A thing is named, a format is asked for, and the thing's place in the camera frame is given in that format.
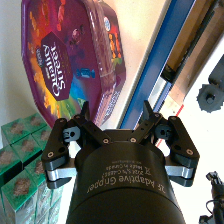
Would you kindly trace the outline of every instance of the white wall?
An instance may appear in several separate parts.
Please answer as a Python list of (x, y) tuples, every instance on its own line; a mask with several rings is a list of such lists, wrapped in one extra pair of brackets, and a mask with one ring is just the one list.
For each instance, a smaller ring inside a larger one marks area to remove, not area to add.
[(0, 126), (37, 111), (21, 59), (20, 8), (20, 0), (0, 1)]

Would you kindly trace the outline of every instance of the screw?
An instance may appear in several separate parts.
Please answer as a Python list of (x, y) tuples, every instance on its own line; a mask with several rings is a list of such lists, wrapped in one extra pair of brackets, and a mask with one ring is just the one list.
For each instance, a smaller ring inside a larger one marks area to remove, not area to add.
[(47, 156), (48, 156), (48, 158), (51, 158), (53, 155), (54, 155), (53, 152), (49, 152)]
[(109, 139), (105, 138), (105, 139), (103, 140), (103, 143), (104, 143), (104, 144), (108, 144), (108, 143), (109, 143)]
[(131, 142), (136, 142), (137, 140), (135, 138), (130, 139)]
[(187, 149), (187, 154), (188, 154), (188, 155), (190, 155), (190, 156), (192, 156), (194, 153), (193, 153), (193, 151), (192, 151), (192, 150)]
[(208, 94), (208, 95), (206, 96), (206, 102), (207, 102), (208, 104), (212, 104), (214, 101), (215, 101), (215, 95)]

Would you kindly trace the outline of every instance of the black mechanical part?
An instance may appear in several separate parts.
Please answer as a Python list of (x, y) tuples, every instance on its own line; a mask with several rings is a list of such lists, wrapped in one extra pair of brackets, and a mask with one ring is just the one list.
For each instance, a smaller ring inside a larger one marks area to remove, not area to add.
[(89, 155), (77, 173), (67, 224), (185, 223), (156, 149), (120, 141)]
[[(148, 101), (136, 130), (102, 131), (85, 114), (57, 120), (42, 156), (50, 188), (76, 176), (67, 223), (185, 223), (170, 179), (191, 186), (199, 154), (180, 119), (153, 113)], [(71, 159), (67, 147), (78, 133), (81, 150)], [(166, 158), (159, 138), (170, 148)], [(62, 145), (60, 160), (54, 151)]]
[(206, 175), (207, 179), (211, 181), (212, 184), (212, 200), (206, 203), (213, 202), (214, 208), (213, 212), (209, 210), (212, 215), (201, 216), (199, 223), (208, 223), (208, 224), (224, 224), (224, 183), (218, 176), (217, 172), (210, 172)]
[(216, 85), (203, 84), (197, 97), (201, 110), (211, 113), (220, 110), (224, 101), (224, 92)]
[(90, 120), (90, 111), (89, 111), (89, 102), (88, 101), (86, 101), (83, 104), (83, 107), (81, 110), (81, 115), (84, 116), (87, 121)]
[(210, 84), (203, 84), (197, 97), (201, 110), (211, 113), (220, 110), (224, 102), (224, 56), (210, 74)]
[(199, 39), (201, 38), (201, 35), (203, 34), (207, 25), (209, 24), (212, 17), (214, 16), (215, 8), (218, 6), (219, 2), (220, 2), (220, 0), (213, 0), (213, 2), (211, 3), (204, 19), (202, 20), (197, 32), (195, 33), (194, 39), (191, 41), (191, 43), (190, 43), (188, 49), (186, 50), (178, 68), (176, 69), (176, 71), (172, 70), (172, 68), (170, 68), (169, 65), (165, 66), (165, 68), (164, 68), (164, 70), (161, 74), (161, 77), (164, 80), (166, 80), (167, 82), (170, 82), (172, 84), (172, 87), (174, 86), (174, 84), (175, 84), (177, 78), (179, 77), (179, 75), (181, 74), (185, 64), (187, 63), (188, 58), (191, 56), (191, 53), (193, 52), (195, 46), (197, 45)]

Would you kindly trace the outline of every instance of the tin lid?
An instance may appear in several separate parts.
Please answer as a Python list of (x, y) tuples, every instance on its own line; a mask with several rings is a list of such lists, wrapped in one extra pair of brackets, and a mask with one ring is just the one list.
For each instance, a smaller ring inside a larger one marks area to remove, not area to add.
[(103, 8), (93, 0), (23, 0), (22, 57), (35, 103), (53, 127), (89, 101), (101, 125), (115, 88)]

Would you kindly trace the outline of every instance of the blue stripe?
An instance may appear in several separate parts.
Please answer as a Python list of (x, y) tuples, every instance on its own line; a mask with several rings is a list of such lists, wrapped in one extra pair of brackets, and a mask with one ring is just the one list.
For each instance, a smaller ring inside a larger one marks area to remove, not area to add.
[(142, 114), (143, 101), (149, 98), (195, 1), (171, 1), (120, 128), (133, 129), (137, 124)]

